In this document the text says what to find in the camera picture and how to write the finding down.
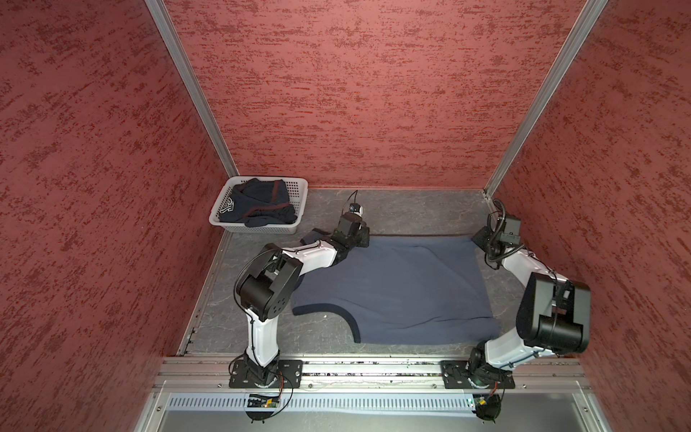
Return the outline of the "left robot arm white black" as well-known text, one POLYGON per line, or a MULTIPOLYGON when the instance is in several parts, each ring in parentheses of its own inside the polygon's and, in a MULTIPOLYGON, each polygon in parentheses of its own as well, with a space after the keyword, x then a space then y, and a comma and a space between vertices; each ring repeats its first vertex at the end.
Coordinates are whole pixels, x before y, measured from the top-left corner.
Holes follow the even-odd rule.
POLYGON ((269 243, 246 264, 235 282, 234 299, 247 318, 245 362, 253 374, 265 378, 277 372, 278 316, 302 277, 338 265, 354 248, 368 247, 369 235, 363 207, 351 203, 333 232, 317 231, 312 243, 295 248, 269 243))

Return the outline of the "grey-blue tank top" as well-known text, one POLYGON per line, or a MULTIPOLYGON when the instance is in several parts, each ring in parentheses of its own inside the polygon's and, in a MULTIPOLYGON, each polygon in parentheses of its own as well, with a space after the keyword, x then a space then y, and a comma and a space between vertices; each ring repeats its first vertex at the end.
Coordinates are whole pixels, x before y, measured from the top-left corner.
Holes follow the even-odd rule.
POLYGON ((500 335, 468 237, 377 236, 345 261, 305 275, 293 314, 326 312, 356 343, 450 345, 500 335))

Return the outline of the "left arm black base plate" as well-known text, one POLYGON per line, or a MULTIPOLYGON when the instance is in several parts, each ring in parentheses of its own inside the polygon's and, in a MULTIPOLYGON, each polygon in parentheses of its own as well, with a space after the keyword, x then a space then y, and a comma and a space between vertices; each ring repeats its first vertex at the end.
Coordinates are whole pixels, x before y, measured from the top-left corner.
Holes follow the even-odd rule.
POLYGON ((231 389, 297 389, 301 385, 302 360, 277 358, 268 366, 259 366, 250 356, 243 354, 229 365, 231 389))

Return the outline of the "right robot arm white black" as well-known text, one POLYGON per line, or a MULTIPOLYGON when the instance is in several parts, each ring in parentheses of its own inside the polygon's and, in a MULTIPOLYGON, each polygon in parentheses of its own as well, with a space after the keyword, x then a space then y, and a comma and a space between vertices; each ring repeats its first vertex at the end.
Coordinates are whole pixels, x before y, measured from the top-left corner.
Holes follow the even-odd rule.
POLYGON ((478 388, 507 380, 534 359, 579 354, 590 344, 590 288, 560 275, 525 248, 520 226, 520 219, 498 209, 473 236, 486 265, 509 271, 524 286, 515 327, 471 351, 466 370, 478 388))

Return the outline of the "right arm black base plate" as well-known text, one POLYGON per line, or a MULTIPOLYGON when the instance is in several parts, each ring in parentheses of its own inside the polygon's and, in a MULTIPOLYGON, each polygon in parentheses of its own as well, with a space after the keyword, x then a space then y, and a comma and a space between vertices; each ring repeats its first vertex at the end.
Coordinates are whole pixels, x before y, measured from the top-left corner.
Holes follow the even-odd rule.
POLYGON ((513 373, 480 362, 446 360, 440 362, 441 377, 447 390, 513 390, 513 373))

